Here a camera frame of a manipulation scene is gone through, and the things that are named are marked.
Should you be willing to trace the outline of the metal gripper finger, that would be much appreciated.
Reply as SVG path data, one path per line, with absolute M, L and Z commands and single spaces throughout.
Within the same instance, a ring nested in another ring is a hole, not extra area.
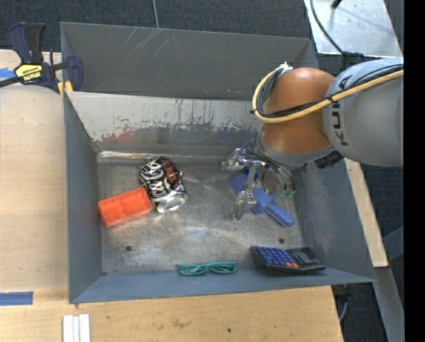
M 237 193 L 237 198 L 234 204 L 233 217 L 236 220 L 242 218 L 245 212 L 250 211 L 256 204 L 257 201 L 253 195 L 253 188 L 255 187 L 255 174 L 257 168 L 255 166 L 249 167 L 246 182 L 242 191 Z
M 224 171 L 241 171 L 251 167 L 268 169 L 270 163 L 266 157 L 250 147 L 235 149 L 220 163 L 220 169 Z

